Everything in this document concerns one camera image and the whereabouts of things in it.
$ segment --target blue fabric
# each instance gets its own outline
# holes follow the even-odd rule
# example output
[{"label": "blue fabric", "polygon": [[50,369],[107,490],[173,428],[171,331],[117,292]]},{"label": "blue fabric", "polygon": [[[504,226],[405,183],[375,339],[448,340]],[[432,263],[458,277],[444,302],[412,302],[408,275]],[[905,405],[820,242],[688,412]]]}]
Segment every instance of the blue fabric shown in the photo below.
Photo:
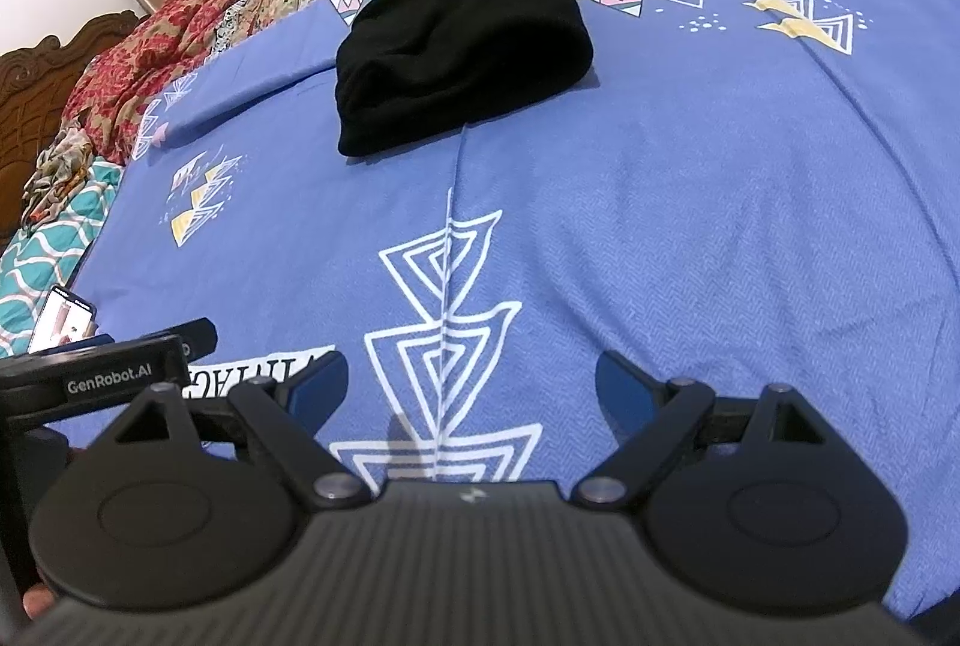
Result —
[{"label": "blue fabric", "polygon": [[792,382],[908,514],[891,608],[960,585],[956,0],[580,0],[576,88],[346,160],[357,1],[152,105],[74,285],[104,331],[209,316],[195,394],[335,346],[349,395],[318,439],[375,483],[567,488],[616,445],[607,348],[726,394]]}]

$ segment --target carved wooden headboard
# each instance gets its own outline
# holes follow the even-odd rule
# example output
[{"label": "carved wooden headboard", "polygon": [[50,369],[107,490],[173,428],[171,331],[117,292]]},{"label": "carved wooden headboard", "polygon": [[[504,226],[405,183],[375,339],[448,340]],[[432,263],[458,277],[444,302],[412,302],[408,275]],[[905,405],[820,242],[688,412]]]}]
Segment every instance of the carved wooden headboard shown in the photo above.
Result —
[{"label": "carved wooden headboard", "polygon": [[104,14],[66,47],[47,37],[32,49],[0,56],[0,253],[19,228],[23,186],[40,150],[59,131],[61,112],[83,69],[139,21],[132,11]]}]

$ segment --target black beanie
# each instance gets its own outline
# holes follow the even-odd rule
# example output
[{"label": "black beanie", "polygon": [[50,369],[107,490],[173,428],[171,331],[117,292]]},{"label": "black beanie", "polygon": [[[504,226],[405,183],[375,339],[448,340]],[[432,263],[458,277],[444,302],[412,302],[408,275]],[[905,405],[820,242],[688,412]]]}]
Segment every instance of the black beanie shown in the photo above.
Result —
[{"label": "black beanie", "polygon": [[565,91],[593,45],[576,0],[371,0],[337,51],[343,155],[371,155]]}]

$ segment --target bed frame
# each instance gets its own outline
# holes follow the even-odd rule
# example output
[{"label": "bed frame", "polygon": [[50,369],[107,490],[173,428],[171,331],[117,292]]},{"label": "bed frame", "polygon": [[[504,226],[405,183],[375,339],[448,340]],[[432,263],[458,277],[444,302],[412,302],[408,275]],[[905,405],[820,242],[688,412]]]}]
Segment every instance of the bed frame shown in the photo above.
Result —
[{"label": "bed frame", "polygon": [[132,11],[104,14],[66,47],[51,35],[32,49],[0,56],[0,253],[20,226],[23,186],[40,150],[59,131],[61,112],[83,69],[140,20]]}]

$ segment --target smartphone screen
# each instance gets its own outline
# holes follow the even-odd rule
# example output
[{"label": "smartphone screen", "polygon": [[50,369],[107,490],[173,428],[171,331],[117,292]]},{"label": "smartphone screen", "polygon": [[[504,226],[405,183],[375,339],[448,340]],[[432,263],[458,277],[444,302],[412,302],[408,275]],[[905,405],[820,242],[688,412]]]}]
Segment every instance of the smartphone screen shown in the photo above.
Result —
[{"label": "smartphone screen", "polygon": [[69,345],[92,336],[94,312],[93,305],[79,296],[62,286],[53,286],[43,302],[27,353]]}]

